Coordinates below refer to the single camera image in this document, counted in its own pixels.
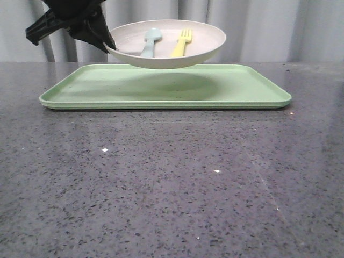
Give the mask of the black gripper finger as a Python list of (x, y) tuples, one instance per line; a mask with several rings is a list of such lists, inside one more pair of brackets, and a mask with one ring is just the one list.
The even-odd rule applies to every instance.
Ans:
[(106, 46), (116, 49), (116, 44), (106, 24), (101, 6), (98, 6), (86, 19), (88, 43), (100, 50), (107, 50)]
[(68, 33), (73, 39), (86, 42), (104, 53), (109, 53), (104, 45), (105, 38), (109, 35), (109, 30), (106, 25), (79, 23), (71, 25)]

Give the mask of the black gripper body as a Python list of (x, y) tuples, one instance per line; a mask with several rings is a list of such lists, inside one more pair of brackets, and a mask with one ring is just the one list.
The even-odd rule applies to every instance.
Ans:
[(34, 45), (57, 30), (68, 32), (71, 25), (86, 23), (88, 16), (102, 1), (44, 1), (46, 11), (35, 23), (25, 30), (26, 39)]

